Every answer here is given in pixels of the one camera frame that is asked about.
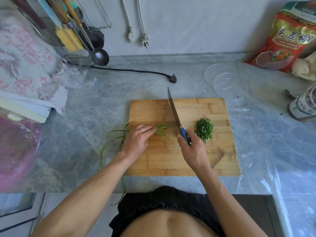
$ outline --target power cord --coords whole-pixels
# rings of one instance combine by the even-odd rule
[[[128,39],[130,40],[130,43],[134,43],[134,34],[133,34],[132,26],[131,26],[131,23],[130,23],[130,18],[128,16],[127,9],[126,9],[126,6],[125,6],[125,1],[122,0],[122,3],[123,3],[123,6],[124,6],[124,10],[125,10],[125,14],[126,14],[126,17],[127,17],[127,22],[128,22]]]
[[[176,76],[174,74],[173,75],[168,75],[168,74],[161,73],[161,72],[156,72],[156,71],[139,71],[139,70],[131,70],[131,69],[113,69],[113,68],[104,68],[104,67],[95,67],[95,66],[92,66],[90,68],[101,69],[101,70],[112,70],[112,71],[133,71],[133,72],[140,72],[140,73],[153,73],[153,74],[158,74],[158,75],[164,75],[164,76],[166,76],[168,78],[168,80],[171,83],[177,83],[177,78],[176,78]]]
[[[144,35],[142,37],[142,45],[144,45],[147,49],[147,46],[149,46],[148,43],[148,37],[147,37],[147,33],[146,33],[146,29],[145,29],[145,24],[144,24],[144,20],[143,20],[143,16],[142,16],[142,9],[140,8],[140,0],[137,0],[138,2],[138,9],[139,9],[139,15],[140,15],[140,20],[142,21],[142,26],[143,26],[143,30],[144,30]]]

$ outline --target person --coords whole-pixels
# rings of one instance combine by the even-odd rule
[[[70,193],[35,227],[31,237],[86,237],[120,178],[146,150],[148,139],[156,130],[147,125],[139,125],[131,130],[122,151]],[[149,194],[126,194],[118,205],[119,214],[113,219],[112,226],[110,224],[114,227],[112,236],[267,237],[215,175],[209,165],[204,142],[193,131],[187,130],[187,134],[191,145],[181,135],[177,136],[183,158],[203,184],[207,196],[178,191],[172,187],[168,187],[167,191],[160,187],[163,190],[157,195],[155,191]],[[171,201],[169,196],[164,195],[169,192],[173,195]],[[144,202],[149,207],[132,206],[133,203],[142,205]]]

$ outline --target pink floral fabric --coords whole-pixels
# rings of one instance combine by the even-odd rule
[[[51,78],[59,63],[53,47],[20,13],[0,11],[0,96],[53,107],[65,116],[67,90]]]

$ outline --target stomach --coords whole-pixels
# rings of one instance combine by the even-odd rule
[[[154,210],[133,220],[121,237],[217,237],[203,222],[180,211]]]

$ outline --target sponge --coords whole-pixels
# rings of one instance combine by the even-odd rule
[[[65,47],[70,51],[78,51],[82,50],[83,46],[78,39],[78,37],[74,34],[73,30],[68,29],[63,26],[61,29],[60,27],[56,26],[56,35],[59,37],[61,42],[65,45]]]

